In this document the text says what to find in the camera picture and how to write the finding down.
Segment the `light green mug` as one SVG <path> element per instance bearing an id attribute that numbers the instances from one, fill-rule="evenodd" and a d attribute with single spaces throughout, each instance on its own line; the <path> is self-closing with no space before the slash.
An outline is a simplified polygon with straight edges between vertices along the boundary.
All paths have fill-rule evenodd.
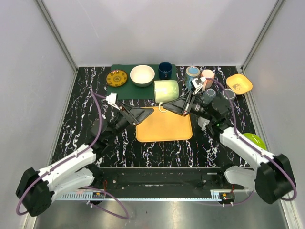
<path id="1" fill-rule="evenodd" d="M 176 80 L 158 80 L 154 81 L 154 98 L 158 104 L 160 112 L 165 113 L 167 110 L 161 109 L 161 104 L 171 102 L 179 97 L 179 85 Z"/>

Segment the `grey mug white inside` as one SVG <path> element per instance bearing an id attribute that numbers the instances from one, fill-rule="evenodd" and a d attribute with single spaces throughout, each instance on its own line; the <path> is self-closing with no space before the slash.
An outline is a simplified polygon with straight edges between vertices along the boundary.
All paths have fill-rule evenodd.
<path id="1" fill-rule="evenodd" d="M 202 95 L 204 104 L 209 104 L 216 97 L 216 91 L 212 88 L 206 89 Z"/>

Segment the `orange and blue mug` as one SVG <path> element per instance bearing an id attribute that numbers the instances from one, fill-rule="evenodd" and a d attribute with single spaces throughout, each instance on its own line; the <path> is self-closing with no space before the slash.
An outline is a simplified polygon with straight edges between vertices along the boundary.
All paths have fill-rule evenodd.
<path id="1" fill-rule="evenodd" d="M 185 86 L 188 90 L 191 90 L 192 85 L 191 81 L 195 78 L 198 78 L 200 76 L 200 70 L 199 68 L 195 66 L 189 66 L 186 68 L 185 75 L 184 75 L 184 82 Z"/>

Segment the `dark teal mug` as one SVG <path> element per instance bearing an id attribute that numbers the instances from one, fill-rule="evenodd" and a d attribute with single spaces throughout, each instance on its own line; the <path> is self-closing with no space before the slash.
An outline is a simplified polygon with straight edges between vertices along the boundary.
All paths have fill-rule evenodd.
<path id="1" fill-rule="evenodd" d="M 236 98 L 235 92 L 232 89 L 229 89 L 229 88 L 225 88 L 224 90 L 222 90 L 221 96 L 224 99 L 230 100 L 230 101 L 234 101 L 235 98 Z"/>

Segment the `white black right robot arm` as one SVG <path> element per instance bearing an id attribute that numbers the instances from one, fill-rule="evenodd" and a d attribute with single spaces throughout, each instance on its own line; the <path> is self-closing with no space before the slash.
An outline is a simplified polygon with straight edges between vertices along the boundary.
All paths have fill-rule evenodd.
<path id="1" fill-rule="evenodd" d="M 285 195 L 293 192 L 297 195 L 296 182 L 289 159 L 283 155 L 274 155 L 245 138 L 236 128 L 236 121 L 228 118 L 234 112 L 232 102 L 221 96 L 216 96 L 209 104 L 190 92 L 162 107 L 177 115 L 194 114 L 206 119 L 209 123 L 205 129 L 225 147 L 233 150 L 247 162 L 251 170 L 238 166 L 227 168 L 216 177 L 218 187 L 229 188 L 232 184 L 247 187 L 255 191 L 266 203 L 277 200 L 287 200 Z"/>

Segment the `light blue mug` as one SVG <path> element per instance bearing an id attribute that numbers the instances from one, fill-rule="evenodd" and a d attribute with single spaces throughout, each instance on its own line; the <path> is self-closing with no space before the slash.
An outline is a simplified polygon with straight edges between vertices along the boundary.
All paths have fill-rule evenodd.
<path id="1" fill-rule="evenodd" d="M 208 119 L 203 118 L 203 117 L 199 117 L 198 120 L 197 120 L 197 123 L 198 123 L 200 129 L 202 131 L 204 131 L 206 129 L 206 126 L 210 123 L 210 121 Z"/>

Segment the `pink mug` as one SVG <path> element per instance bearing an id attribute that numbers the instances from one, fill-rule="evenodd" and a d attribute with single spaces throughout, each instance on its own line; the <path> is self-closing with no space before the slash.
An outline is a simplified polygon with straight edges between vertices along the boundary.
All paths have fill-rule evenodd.
<path id="1" fill-rule="evenodd" d="M 202 91 L 209 89 L 213 84 L 213 79 L 215 78 L 215 74 L 212 70 L 205 69 L 201 72 L 201 77 L 205 78 L 203 83 Z"/>

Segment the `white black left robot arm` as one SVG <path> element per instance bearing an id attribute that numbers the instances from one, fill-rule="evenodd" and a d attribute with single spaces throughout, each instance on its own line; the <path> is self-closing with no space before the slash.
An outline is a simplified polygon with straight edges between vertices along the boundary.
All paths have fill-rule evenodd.
<path id="1" fill-rule="evenodd" d="M 101 116 L 91 128 L 91 137 L 77 150 L 61 160 L 38 170 L 30 167 L 23 172 L 16 190 L 19 199 L 16 213 L 32 217 L 45 212 L 60 196 L 83 187 L 99 188 L 103 177 L 95 162 L 109 149 L 110 140 L 127 127 L 142 123 L 154 109 L 121 104 L 115 118 L 106 122 Z"/>

